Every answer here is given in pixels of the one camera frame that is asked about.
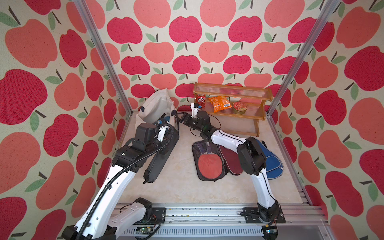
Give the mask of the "black paddle case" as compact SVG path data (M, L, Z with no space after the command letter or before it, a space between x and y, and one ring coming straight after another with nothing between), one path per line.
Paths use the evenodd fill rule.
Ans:
M197 176L204 182L216 182L224 178L227 169L218 146L204 140L192 144Z
M180 136L178 131L173 133L166 133L163 141L161 143L159 142L159 147L162 147L162 149L154 154L153 159L145 170L143 175L143 184L154 183L156 181L165 164L167 163L167 160L170 157L179 138Z

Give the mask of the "white canvas tote bag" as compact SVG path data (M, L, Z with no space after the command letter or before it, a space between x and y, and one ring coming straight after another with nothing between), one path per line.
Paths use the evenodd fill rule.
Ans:
M165 118L178 132L180 131L177 110L168 89L156 91L139 108L135 128L142 123L154 124L159 118Z

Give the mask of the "maroon paddle case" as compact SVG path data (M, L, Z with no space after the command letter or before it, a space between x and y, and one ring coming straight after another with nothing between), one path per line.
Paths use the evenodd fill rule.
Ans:
M241 175L243 169L238 154L223 146L219 146L219 150L228 172L234 176Z

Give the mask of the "blue paddle case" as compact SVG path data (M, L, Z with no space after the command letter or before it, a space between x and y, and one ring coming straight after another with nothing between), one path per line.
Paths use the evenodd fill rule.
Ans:
M275 155L267 148L264 141L259 141L258 139L257 141L266 156L266 170L268 180L274 180L281 177L283 175L284 170L284 165L282 161L278 158L277 155Z

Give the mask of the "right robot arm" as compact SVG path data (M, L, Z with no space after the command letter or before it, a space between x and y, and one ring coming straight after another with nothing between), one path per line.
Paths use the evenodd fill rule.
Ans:
M189 113L180 113L177 120L187 127L198 130L201 137L212 144L223 146L238 154L243 171L251 176L258 197L259 220L265 224L277 221L281 205L275 199L268 178L267 158L254 137L240 138L227 134L211 124L205 111L197 112L193 117Z

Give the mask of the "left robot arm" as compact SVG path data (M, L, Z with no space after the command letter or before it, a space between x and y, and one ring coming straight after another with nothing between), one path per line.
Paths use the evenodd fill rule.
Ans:
M149 157L156 158L162 153L170 154L176 138L170 136L159 141L134 137L120 148L110 167L102 188L75 225L65 227L65 240L115 240L131 225L152 216L152 203L143 198L119 213L117 220L111 220L112 213L124 190Z

